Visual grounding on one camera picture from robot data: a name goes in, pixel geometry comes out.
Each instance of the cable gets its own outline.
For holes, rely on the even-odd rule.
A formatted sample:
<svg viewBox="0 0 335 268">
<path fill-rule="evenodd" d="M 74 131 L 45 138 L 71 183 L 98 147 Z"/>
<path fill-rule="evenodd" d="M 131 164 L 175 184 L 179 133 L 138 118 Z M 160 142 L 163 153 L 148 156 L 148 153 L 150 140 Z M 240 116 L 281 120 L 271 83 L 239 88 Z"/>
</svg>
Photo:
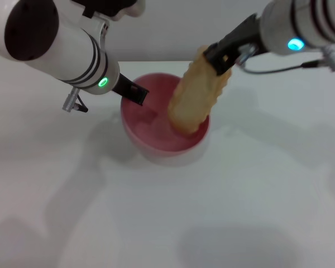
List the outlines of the cable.
<svg viewBox="0 0 335 268">
<path fill-rule="evenodd" d="M 301 65 L 298 65 L 298 66 L 292 66 L 292 67 L 288 67 L 288 68 L 283 68 L 283 69 L 278 69 L 278 70 L 270 70 L 270 71 L 252 71 L 252 70 L 246 69 L 246 67 L 244 65 L 240 65 L 240 68 L 242 69 L 242 71 L 244 71 L 247 74 L 276 74 L 276 73 L 282 73 L 284 71 L 292 71 L 292 70 L 296 70 L 296 69 L 301 69 L 303 67 Z"/>
<path fill-rule="evenodd" d="M 80 98 L 79 95 L 77 95 L 77 98 L 78 98 L 80 104 L 81 104 L 83 107 L 87 108 L 87 106 L 83 103 L 83 101 L 82 101 L 82 99 Z"/>
<path fill-rule="evenodd" d="M 282 73 L 285 71 L 292 71 L 296 69 L 310 69 L 310 68 L 318 68 L 318 67 L 325 67 L 324 60 L 313 60 L 313 61 L 307 61 L 306 63 L 302 63 L 297 66 L 291 66 L 288 68 L 278 69 L 278 70 L 270 70 L 270 71 L 252 71 L 246 69 L 246 64 L 238 65 L 242 71 L 244 71 L 247 74 L 276 74 L 276 73 Z"/>
</svg>

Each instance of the white tabletop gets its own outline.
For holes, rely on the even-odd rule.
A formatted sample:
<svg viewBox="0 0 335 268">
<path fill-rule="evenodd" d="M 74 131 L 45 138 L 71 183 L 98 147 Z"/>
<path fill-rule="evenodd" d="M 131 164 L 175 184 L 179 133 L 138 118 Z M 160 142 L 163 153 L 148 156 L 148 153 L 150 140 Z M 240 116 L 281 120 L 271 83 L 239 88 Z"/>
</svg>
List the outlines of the white tabletop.
<svg viewBox="0 0 335 268">
<path fill-rule="evenodd" d="M 121 72 L 187 67 L 121 63 Z M 69 91 L 0 59 L 0 268 L 335 267 L 335 74 L 234 70 L 205 154 L 180 166 L 139 154 L 119 96 L 82 93 L 89 113 L 68 114 Z"/>
</svg>

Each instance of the metal bracket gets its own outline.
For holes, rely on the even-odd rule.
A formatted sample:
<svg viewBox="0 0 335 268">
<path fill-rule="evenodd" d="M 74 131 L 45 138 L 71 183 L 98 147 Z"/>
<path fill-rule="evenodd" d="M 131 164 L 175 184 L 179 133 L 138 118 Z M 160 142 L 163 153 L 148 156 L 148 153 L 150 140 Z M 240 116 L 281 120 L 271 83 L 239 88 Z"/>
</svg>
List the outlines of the metal bracket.
<svg viewBox="0 0 335 268">
<path fill-rule="evenodd" d="M 253 57 L 257 53 L 258 48 L 254 44 L 247 44 L 240 46 L 238 50 L 241 55 L 237 58 L 235 63 L 238 66 L 243 66 L 249 58 Z"/>
<path fill-rule="evenodd" d="M 332 72 L 335 72 L 335 51 L 331 46 L 321 48 L 324 57 L 325 66 L 329 67 Z"/>
<path fill-rule="evenodd" d="M 71 93 L 68 94 L 67 99 L 65 103 L 63 104 L 63 107 L 62 107 L 63 110 L 70 113 L 72 109 L 74 109 L 79 92 L 80 92 L 80 89 L 72 88 Z"/>
</svg>

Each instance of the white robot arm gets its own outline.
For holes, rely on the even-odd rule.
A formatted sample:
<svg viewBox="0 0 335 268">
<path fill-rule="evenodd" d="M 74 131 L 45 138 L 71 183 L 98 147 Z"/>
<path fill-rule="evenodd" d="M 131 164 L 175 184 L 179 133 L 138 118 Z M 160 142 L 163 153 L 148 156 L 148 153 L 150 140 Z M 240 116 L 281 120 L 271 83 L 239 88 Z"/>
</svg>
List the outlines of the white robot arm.
<svg viewBox="0 0 335 268">
<path fill-rule="evenodd" d="M 251 56 L 267 52 L 290 55 L 320 49 L 322 60 L 282 70 L 248 73 L 269 74 L 318 66 L 335 71 L 332 44 L 335 44 L 335 0 L 274 0 L 260 18 L 250 16 L 220 42 L 211 45 L 205 57 L 221 75 L 234 64 L 246 70 L 245 62 Z"/>
<path fill-rule="evenodd" d="M 59 15 L 53 0 L 0 0 L 0 56 L 22 61 L 73 86 L 63 109 L 87 111 L 75 104 L 80 90 L 100 95 L 114 90 L 142 104 L 147 90 L 120 74 L 106 51 L 109 19 L 139 16 L 145 0 L 76 0 L 85 4 L 75 25 Z"/>
</svg>

